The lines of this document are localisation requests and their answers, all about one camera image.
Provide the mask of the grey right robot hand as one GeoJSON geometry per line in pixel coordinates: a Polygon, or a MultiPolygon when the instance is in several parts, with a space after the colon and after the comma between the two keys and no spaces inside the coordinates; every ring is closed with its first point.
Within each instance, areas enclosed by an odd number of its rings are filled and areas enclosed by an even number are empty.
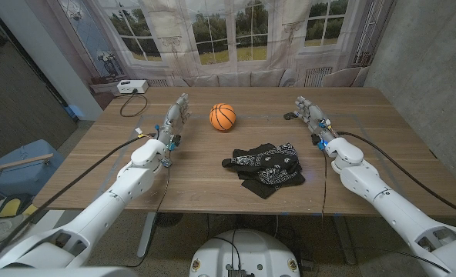
{"type": "Polygon", "coordinates": [[[317,105],[303,96],[298,96],[295,104],[297,109],[293,113],[307,125],[313,136],[319,138],[318,144],[326,145],[337,137],[328,116],[317,105]]]}

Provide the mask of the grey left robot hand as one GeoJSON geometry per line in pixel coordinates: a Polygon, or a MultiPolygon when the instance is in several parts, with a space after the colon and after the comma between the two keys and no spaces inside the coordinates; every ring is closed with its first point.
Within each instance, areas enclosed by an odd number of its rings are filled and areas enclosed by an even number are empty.
{"type": "Polygon", "coordinates": [[[174,135],[179,135],[188,118],[189,112],[189,95],[183,93],[174,104],[172,104],[159,128],[158,140],[168,145],[174,135]]]}

